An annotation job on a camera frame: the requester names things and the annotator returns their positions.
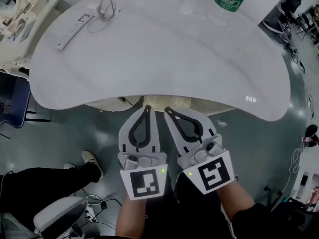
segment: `electrical cable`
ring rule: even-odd
[[[289,177],[287,180],[287,183],[285,185],[285,187],[283,188],[283,190],[281,191],[281,193],[283,193],[283,191],[287,188],[288,183],[290,181],[290,177],[291,177],[291,172],[292,173],[297,173],[299,170],[299,160],[300,160],[300,154],[302,153],[302,151],[304,150],[304,146],[302,146],[301,148],[297,148],[294,150],[294,152],[291,154],[291,158],[290,158],[290,166],[289,166]]]
[[[106,223],[99,222],[99,221],[94,221],[94,223],[104,224],[104,225],[107,225],[108,227],[110,227],[110,228],[112,228],[112,229],[114,229],[114,230],[115,230],[115,228],[114,228],[114,227],[112,227],[112,226],[110,226],[110,225],[108,225],[108,224],[106,224]]]
[[[95,201],[98,201],[98,200],[100,200],[100,203],[101,202],[103,202],[103,200],[102,200],[102,198],[101,197],[99,197],[98,195],[93,195],[93,194],[87,194],[86,192],[85,192],[85,190],[82,188],[82,191],[83,191],[83,193],[87,196],[86,198],[91,198],[91,199],[93,199],[93,200],[95,200]]]
[[[13,174],[13,171],[10,171],[8,173],[6,173],[1,180],[1,189],[0,189],[0,200],[1,200],[1,196],[2,196],[2,188],[3,188],[3,182],[4,182],[4,178],[5,176],[7,176],[8,174]],[[1,216],[1,231],[3,232],[3,237],[5,238],[5,230],[4,230],[4,218],[3,218],[3,214],[0,214]]]
[[[88,25],[87,25],[87,30],[88,30],[89,33],[98,33],[98,32],[103,31],[103,30],[109,25],[109,23],[111,22],[111,19],[115,16],[116,4],[115,4],[112,0],[110,0],[110,4],[109,4],[109,5],[106,7],[106,9],[104,10],[104,14],[102,14],[101,11],[100,11],[100,9],[101,9],[100,7],[102,6],[102,2],[103,2],[103,0],[101,0],[100,6],[97,8],[97,9],[99,10],[98,14],[99,14],[100,16],[99,16],[99,17],[93,17],[93,19],[92,19],[92,20],[88,23]],[[106,14],[106,12],[107,12],[107,10],[108,10],[108,8],[109,8],[110,6],[112,7],[112,14],[111,14],[110,17],[106,18],[106,17],[105,17],[105,14]],[[94,22],[96,22],[96,21],[98,21],[98,20],[106,22],[106,25],[103,26],[101,29],[99,29],[99,30],[97,30],[97,31],[92,31],[92,30],[90,30],[90,26],[91,26]]]
[[[228,228],[229,228],[229,231],[230,231],[230,233],[231,233],[231,236],[232,236],[234,239],[236,239],[236,236],[235,236],[234,230],[232,229],[233,227],[232,227],[232,225],[231,225],[231,221],[230,221],[230,220],[228,220]]]
[[[295,64],[298,64],[298,57],[297,57],[297,62],[294,60],[294,56],[293,56],[293,52],[292,50],[290,50],[290,55],[291,55],[291,58],[292,60],[294,61]]]
[[[10,171],[10,172],[6,173],[6,174],[2,177],[2,180],[1,180],[1,189],[0,189],[0,199],[1,199],[1,196],[2,196],[3,181],[4,181],[5,176],[7,176],[8,174],[13,174],[13,171]]]
[[[89,203],[88,205],[100,205],[101,203]]]
[[[305,89],[305,93],[306,93],[306,96],[307,96],[307,102],[309,101],[310,111],[312,112],[312,116],[311,116],[311,120],[312,120],[313,117],[314,117],[314,115],[315,115],[315,104],[314,104],[314,100],[313,100],[312,95],[308,94],[308,91],[307,91],[307,89],[306,89],[305,84],[304,84],[304,89]]]
[[[116,201],[120,206],[122,206],[122,204],[121,204],[118,200],[116,200],[116,199],[114,199],[114,198],[105,200],[104,202],[107,202],[107,201],[110,201],[110,200],[114,200],[114,201]]]
[[[102,209],[101,211],[99,211],[98,213],[97,213],[97,215],[95,215],[93,218],[91,218],[91,219],[89,219],[89,220],[87,220],[87,222],[86,223],[84,223],[83,225],[81,225],[80,227],[79,227],[79,229],[80,228],[82,228],[82,227],[84,227],[86,224],[88,224],[91,220],[93,220],[93,219],[95,219],[101,212],[103,212],[105,209]],[[63,237],[62,239],[64,239],[64,238],[67,238],[67,237],[69,237],[69,236],[71,236],[71,234],[73,233],[73,231],[70,233],[70,234],[68,234],[67,236],[65,236],[65,237]]]
[[[284,32],[283,31],[278,31],[274,28],[272,28],[271,26],[268,25],[268,23],[266,21],[262,21],[263,25],[270,31],[272,31],[273,33],[277,33],[277,34],[283,34]]]

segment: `leg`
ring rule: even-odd
[[[5,177],[1,202],[6,203],[5,212],[12,213],[27,228],[34,230],[33,217],[38,212],[90,182],[98,182],[100,177],[99,166],[90,161],[80,169],[26,169]]]
[[[165,194],[146,202],[145,225],[142,238],[166,238],[178,234],[179,204],[171,187],[169,175],[166,178]]]
[[[175,191],[185,217],[184,227],[194,228],[187,229],[189,237],[222,235],[224,239],[232,238],[216,191],[203,195],[184,173],[181,173]]]
[[[299,31],[298,33],[296,33],[296,35],[297,35],[297,34],[300,34],[300,33],[303,33],[303,32],[304,32],[303,30],[302,30],[302,31]]]
[[[302,39],[302,41],[304,40],[304,38],[305,38],[305,36],[307,35],[307,32],[305,32],[305,34],[304,34],[304,36],[303,36],[303,39]]]

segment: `gray floor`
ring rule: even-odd
[[[266,202],[263,191],[266,185],[274,190],[282,190],[285,186],[291,153],[300,146],[305,130],[303,79],[300,72],[293,69],[290,53],[284,53],[283,58],[291,81],[291,103],[283,118],[276,122],[265,122],[240,110],[211,116],[218,133],[223,136],[224,147],[230,150],[240,183],[256,201],[262,203]],[[122,202],[125,188],[117,161],[118,132],[137,108],[113,113],[79,106],[53,111],[51,123],[27,122],[22,129],[13,132],[11,140],[0,137],[0,173],[10,170],[18,172],[31,167],[62,168],[66,162],[81,166],[81,151],[87,149],[95,154],[106,175],[97,184],[87,186],[86,191]],[[179,172],[177,149],[164,123],[163,114],[157,113],[157,119],[162,150],[168,154],[170,174],[174,180]],[[217,120],[226,122],[227,126],[221,128]],[[293,182],[294,175],[285,190],[286,195],[290,193]],[[118,211],[117,203],[109,201],[108,209],[98,221],[114,226]],[[106,225],[98,226],[102,235],[114,234],[114,230]]]

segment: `chair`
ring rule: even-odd
[[[7,239],[55,239],[69,228],[73,229],[76,236],[81,237],[81,231],[74,224],[85,213],[87,206],[88,201],[82,197],[65,197],[55,201],[35,215],[33,222],[38,234],[26,228],[12,214],[5,213],[3,215],[7,228],[5,237]],[[9,223],[14,224],[15,228],[8,226]]]
[[[274,215],[296,227],[304,238],[318,237],[319,212],[308,212],[306,205],[289,197],[273,209]]]
[[[290,23],[298,24],[294,17],[294,13],[300,5],[301,0],[286,0],[286,2],[281,4],[281,9]]]
[[[30,95],[30,83],[23,78],[17,78],[11,97],[9,111],[7,114],[0,114],[0,124],[8,123],[15,128],[21,128],[25,121],[51,122],[51,120],[48,119],[29,119],[26,117],[27,113],[35,113],[27,110]]]
[[[302,41],[303,41],[305,36],[307,34],[309,34],[309,31],[311,30],[310,29],[311,23],[309,22],[309,19],[307,18],[307,16],[305,14],[302,14],[300,18],[301,18],[301,20],[299,21],[298,29],[300,29],[300,27],[301,27],[302,31],[299,31],[298,33],[296,33],[296,35],[300,34],[300,33],[305,33],[304,35],[302,34],[303,35]]]
[[[267,197],[267,207],[269,208],[269,210],[271,211],[275,205],[277,204],[277,202],[279,201],[279,199],[281,198],[281,196],[283,195],[283,193],[281,191],[278,191],[277,192],[277,198],[272,202],[272,194],[273,194],[273,191],[271,188],[269,187],[265,187],[264,188],[264,191],[268,191],[268,197]]]

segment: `shoe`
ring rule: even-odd
[[[75,166],[72,165],[71,163],[66,163],[66,164],[64,164],[63,168],[64,169],[70,169],[70,168],[75,168]]]
[[[94,157],[94,155],[91,152],[85,150],[82,152],[82,157],[83,157],[84,163],[93,163],[93,164],[96,164],[98,166],[98,168],[101,171],[101,177],[100,177],[100,179],[101,179],[104,176],[104,172],[103,172],[102,168],[100,167],[98,161]]]

